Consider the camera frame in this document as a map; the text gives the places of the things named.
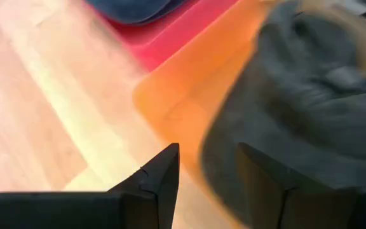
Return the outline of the blue towels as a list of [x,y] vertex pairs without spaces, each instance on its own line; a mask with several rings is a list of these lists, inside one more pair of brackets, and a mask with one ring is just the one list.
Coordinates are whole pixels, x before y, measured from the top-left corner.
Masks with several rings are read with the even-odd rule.
[[188,0],[85,0],[100,15],[122,25],[153,22]]

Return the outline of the pink plastic bin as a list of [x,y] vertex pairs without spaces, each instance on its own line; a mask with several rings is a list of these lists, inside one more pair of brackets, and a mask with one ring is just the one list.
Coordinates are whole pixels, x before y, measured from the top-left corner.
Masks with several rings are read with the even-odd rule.
[[89,10],[144,69],[153,71],[237,2],[185,0],[176,10],[143,25],[122,25],[92,7]]

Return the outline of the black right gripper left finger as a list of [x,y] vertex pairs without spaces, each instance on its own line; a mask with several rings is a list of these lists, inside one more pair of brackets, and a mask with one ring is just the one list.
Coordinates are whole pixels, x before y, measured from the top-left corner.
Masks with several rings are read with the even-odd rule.
[[171,229],[179,170],[172,143],[107,191],[1,192],[0,229]]

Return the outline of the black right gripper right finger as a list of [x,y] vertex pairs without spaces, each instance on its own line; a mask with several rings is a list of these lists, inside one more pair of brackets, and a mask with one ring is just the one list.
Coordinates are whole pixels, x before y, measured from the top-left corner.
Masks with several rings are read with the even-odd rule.
[[238,145],[253,229],[366,229],[366,190],[331,188],[259,150]]

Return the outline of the black cap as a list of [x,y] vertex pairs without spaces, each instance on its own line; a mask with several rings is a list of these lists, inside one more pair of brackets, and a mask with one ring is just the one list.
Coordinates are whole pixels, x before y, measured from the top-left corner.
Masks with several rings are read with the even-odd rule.
[[259,150],[331,188],[366,190],[366,75],[347,30],[298,0],[265,19],[203,142],[202,170],[249,229],[238,145]]

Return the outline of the orange plastic bin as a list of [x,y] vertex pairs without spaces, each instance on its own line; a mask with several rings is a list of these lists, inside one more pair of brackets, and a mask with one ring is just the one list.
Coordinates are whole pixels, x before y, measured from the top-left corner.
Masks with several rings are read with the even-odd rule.
[[238,0],[142,80],[133,101],[151,128],[180,145],[177,226],[243,229],[208,187],[201,147],[227,92],[253,55],[267,0]]

